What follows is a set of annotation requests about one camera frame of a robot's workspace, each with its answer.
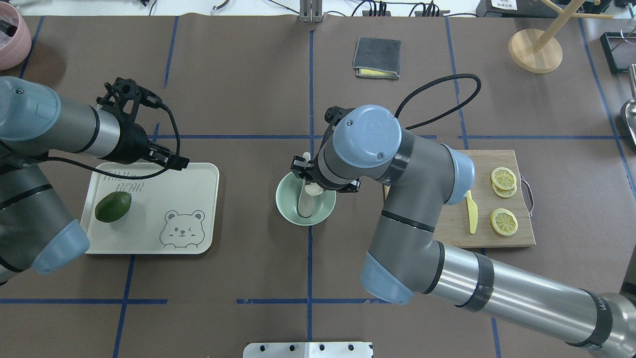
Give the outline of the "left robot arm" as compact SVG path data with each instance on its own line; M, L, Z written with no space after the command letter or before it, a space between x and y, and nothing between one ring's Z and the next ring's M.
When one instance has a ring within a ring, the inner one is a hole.
M59 151L130 165L143 160L159 166L157 177L183 170L181 137L169 106L132 79L105 83L105 95L91 106L43 84L3 76L1 91L0 280L33 269L46 275L89 249L89 239L41 170L43 163L66 163L90 172L107 172L66 157ZM161 109L171 121L176 148L156 144L136 123L140 106Z

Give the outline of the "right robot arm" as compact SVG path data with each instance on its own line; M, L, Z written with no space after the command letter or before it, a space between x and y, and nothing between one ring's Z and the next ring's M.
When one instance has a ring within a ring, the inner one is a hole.
M293 193L320 199L357 192L362 179L384 185L361 274L370 294L393 304L431 295L595 357L635 356L632 283L597 294L477 251L536 244L513 150L455 150L402 128L377 105L333 106L324 119L316 154L293 160Z

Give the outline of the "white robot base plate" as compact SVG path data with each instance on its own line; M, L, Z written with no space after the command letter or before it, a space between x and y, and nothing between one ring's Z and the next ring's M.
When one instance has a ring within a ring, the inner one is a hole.
M370 342L272 342L252 343L243 358L374 358Z

